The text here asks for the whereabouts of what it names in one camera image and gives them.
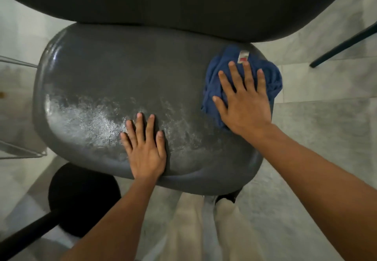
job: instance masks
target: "forearm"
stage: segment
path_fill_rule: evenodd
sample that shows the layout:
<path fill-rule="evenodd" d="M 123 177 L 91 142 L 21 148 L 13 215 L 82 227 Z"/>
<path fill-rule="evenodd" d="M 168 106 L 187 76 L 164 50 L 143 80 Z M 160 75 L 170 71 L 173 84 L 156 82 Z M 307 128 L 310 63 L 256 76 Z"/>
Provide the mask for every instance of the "forearm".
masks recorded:
<path fill-rule="evenodd" d="M 63 256 L 62 260 L 133 261 L 154 186 L 154 180 L 135 180 L 127 194 Z"/>
<path fill-rule="evenodd" d="M 250 137 L 247 140 L 285 179 L 345 260 L 376 259 L 377 190 L 275 125 Z"/>

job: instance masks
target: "cleaning cloth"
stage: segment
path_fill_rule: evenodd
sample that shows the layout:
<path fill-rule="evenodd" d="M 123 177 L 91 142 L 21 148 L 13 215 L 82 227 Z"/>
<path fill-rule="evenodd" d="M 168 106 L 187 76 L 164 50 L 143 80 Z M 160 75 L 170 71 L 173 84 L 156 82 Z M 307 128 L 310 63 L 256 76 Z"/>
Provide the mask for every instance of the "cleaning cloth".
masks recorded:
<path fill-rule="evenodd" d="M 219 71 L 223 71 L 225 73 L 233 87 L 233 90 L 235 91 L 228 63 L 230 61 L 234 61 L 238 73 L 241 75 L 242 79 L 244 79 L 245 74 L 243 72 L 243 65 L 242 63 L 238 62 L 245 61 L 246 59 L 250 63 L 252 69 L 255 89 L 257 89 L 257 70 L 260 68 L 263 70 L 266 78 L 266 90 L 269 101 L 273 100 L 283 88 L 282 77 L 275 64 L 267 60 L 261 60 L 255 55 L 248 54 L 248 51 L 243 51 L 236 45 L 227 46 L 221 54 L 215 56 L 211 60 L 208 66 L 207 74 L 205 76 L 204 99 L 201 107 L 202 111 L 214 118 L 214 121 L 219 128 L 228 129 L 228 127 L 221 120 L 220 113 L 217 110 L 212 97 L 220 97 L 227 107 L 228 100 L 221 87 L 218 73 Z"/>

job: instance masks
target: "person's right arm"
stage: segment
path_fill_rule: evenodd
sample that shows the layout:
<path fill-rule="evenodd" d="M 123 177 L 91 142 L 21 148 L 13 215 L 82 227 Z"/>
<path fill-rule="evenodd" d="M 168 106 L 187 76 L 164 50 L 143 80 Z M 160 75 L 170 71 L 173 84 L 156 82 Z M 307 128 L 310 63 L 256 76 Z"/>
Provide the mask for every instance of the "person's right arm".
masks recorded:
<path fill-rule="evenodd" d="M 377 190 L 290 139 L 271 123 L 261 70 L 256 90 L 248 63 L 243 66 L 244 84 L 233 62 L 229 68 L 236 93 L 219 72 L 228 108 L 219 97 L 213 97 L 224 123 L 280 173 L 346 261 L 377 260 Z"/>

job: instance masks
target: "pants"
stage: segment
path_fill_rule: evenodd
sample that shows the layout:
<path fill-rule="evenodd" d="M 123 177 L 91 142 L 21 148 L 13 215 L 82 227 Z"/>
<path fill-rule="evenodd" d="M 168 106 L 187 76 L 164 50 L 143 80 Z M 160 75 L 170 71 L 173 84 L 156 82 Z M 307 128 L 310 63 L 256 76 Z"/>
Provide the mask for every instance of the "pants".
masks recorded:
<path fill-rule="evenodd" d="M 202 260 L 203 204 L 204 197 L 182 193 L 159 261 Z M 219 200 L 214 208 L 214 221 L 223 261 L 263 260 L 251 224 L 233 202 Z"/>

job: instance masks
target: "black shoe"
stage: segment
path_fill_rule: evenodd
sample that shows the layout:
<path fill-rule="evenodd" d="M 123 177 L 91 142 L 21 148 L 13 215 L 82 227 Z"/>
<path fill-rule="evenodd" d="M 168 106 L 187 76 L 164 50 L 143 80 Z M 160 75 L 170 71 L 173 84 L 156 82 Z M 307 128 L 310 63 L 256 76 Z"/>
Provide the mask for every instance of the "black shoe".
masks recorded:
<path fill-rule="evenodd" d="M 221 200 L 222 198 L 226 198 L 227 200 L 230 200 L 231 202 L 235 203 L 236 202 L 236 198 L 238 196 L 238 194 L 242 191 L 242 188 L 240 188 L 239 190 L 235 191 L 235 192 L 231 192 L 231 193 L 227 193 L 226 195 L 219 195 L 217 198 L 216 198 L 216 201 L 214 202 L 214 204 L 216 204 L 219 200 Z"/>

